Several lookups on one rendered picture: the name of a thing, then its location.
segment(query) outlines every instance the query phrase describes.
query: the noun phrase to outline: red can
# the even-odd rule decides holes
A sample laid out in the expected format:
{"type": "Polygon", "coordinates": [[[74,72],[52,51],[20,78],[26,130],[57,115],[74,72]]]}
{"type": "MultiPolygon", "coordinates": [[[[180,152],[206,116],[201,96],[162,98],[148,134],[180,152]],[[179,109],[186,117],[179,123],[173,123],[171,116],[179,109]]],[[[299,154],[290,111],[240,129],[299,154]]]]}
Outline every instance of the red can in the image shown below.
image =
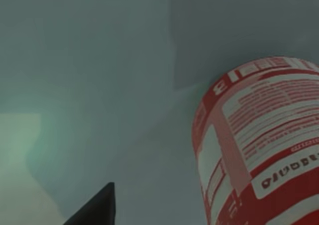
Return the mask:
{"type": "Polygon", "coordinates": [[[319,66],[269,57],[228,72],[192,139],[209,225],[319,224],[319,66]]]}

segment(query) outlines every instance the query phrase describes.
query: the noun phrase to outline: cylindrical container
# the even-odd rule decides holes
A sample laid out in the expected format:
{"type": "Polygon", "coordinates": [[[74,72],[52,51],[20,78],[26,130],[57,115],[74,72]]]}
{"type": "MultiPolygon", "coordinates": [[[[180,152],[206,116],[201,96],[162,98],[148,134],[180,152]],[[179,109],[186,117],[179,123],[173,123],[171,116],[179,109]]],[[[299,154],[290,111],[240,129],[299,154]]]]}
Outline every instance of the cylindrical container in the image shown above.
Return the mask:
{"type": "Polygon", "coordinates": [[[269,57],[228,72],[192,139],[209,225],[319,224],[319,66],[269,57]]]}

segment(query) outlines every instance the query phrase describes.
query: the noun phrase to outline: can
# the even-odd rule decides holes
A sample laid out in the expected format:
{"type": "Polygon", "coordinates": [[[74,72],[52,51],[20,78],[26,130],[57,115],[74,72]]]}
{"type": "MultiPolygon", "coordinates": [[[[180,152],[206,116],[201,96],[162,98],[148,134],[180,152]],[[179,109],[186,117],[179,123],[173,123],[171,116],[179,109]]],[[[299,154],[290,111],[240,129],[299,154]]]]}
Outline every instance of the can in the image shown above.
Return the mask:
{"type": "Polygon", "coordinates": [[[192,125],[209,225],[317,225],[319,66],[245,63],[204,95],[192,125]]]}

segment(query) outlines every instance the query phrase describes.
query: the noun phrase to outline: gray surface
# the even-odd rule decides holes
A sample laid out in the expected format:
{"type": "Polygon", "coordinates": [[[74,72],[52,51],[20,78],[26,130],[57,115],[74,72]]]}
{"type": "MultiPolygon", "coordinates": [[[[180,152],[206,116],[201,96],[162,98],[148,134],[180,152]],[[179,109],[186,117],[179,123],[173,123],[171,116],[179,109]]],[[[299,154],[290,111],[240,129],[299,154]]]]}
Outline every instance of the gray surface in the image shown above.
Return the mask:
{"type": "Polygon", "coordinates": [[[41,115],[29,177],[64,219],[114,181],[119,225],[205,224],[205,82],[262,56],[319,62],[317,1],[0,0],[1,113],[41,115]]]}

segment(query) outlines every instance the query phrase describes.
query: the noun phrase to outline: beige object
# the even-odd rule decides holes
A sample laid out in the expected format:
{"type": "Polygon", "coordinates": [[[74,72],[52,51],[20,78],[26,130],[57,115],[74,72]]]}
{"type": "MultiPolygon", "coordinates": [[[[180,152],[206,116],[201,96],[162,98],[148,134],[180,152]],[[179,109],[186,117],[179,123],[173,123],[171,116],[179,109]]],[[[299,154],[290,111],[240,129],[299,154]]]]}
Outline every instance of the beige object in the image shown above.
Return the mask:
{"type": "Polygon", "coordinates": [[[1,225],[60,225],[65,221],[26,168],[26,154],[40,127],[39,114],[0,114],[1,225]]]}

